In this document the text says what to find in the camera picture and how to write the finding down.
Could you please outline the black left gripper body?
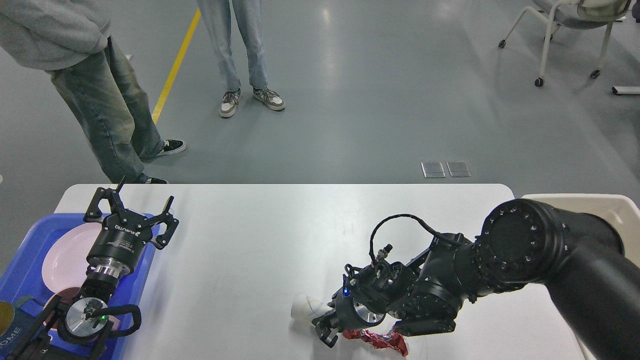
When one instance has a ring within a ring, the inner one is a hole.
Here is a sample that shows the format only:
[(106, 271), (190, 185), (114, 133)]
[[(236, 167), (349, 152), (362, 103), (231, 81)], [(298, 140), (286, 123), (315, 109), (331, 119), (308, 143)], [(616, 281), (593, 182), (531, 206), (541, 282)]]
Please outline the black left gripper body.
[(86, 256), (89, 268), (116, 279), (133, 274), (152, 237), (151, 228), (103, 227)]

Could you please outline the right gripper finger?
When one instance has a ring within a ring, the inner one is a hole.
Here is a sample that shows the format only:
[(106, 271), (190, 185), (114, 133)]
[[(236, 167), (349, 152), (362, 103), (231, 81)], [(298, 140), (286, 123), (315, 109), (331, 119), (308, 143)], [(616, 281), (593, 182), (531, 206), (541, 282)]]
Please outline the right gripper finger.
[(327, 303), (321, 301), (310, 302), (310, 322), (313, 326), (317, 327), (322, 325), (324, 327), (336, 326), (336, 309), (334, 306), (330, 306)]
[(338, 320), (314, 320), (314, 328), (318, 339), (329, 348), (334, 348), (338, 333), (344, 329)]

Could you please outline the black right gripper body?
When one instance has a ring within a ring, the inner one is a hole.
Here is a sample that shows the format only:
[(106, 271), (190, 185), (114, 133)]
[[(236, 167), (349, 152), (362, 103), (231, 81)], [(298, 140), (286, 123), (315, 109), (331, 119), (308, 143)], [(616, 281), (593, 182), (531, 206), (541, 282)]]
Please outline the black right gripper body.
[(338, 332), (345, 330), (366, 330), (380, 325), (386, 318), (385, 313), (376, 313), (359, 303), (351, 295), (338, 292), (334, 299), (334, 312), (337, 316)]

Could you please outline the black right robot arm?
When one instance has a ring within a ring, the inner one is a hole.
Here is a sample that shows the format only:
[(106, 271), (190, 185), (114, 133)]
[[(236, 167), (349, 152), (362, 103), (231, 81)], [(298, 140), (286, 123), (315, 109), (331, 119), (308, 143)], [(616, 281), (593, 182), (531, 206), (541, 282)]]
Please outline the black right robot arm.
[(409, 218), (432, 235), (430, 244), (408, 263), (391, 263), (393, 246), (370, 241), (368, 265), (345, 265), (342, 286), (310, 321), (328, 347), (338, 333), (372, 328), (387, 315), (407, 337), (451, 333), (464, 301), (535, 283), (595, 358), (639, 358), (639, 268), (605, 219), (518, 198), (494, 208), (471, 241)]

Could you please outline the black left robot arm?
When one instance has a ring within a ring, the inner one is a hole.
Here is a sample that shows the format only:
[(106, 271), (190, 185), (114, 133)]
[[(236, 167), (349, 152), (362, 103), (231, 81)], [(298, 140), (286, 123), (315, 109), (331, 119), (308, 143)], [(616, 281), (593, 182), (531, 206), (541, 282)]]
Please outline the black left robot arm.
[[(137, 302), (114, 305), (121, 281), (134, 275), (148, 245), (162, 250), (170, 243), (179, 220), (171, 213), (169, 196), (159, 214), (125, 207), (121, 189), (98, 187), (84, 213), (85, 224), (99, 225), (86, 255), (85, 279), (70, 300), (55, 294), (19, 332), (7, 360), (98, 360), (113, 338), (125, 338), (142, 325)], [(63, 342), (89, 349), (85, 356), (52, 343), (51, 331)]]

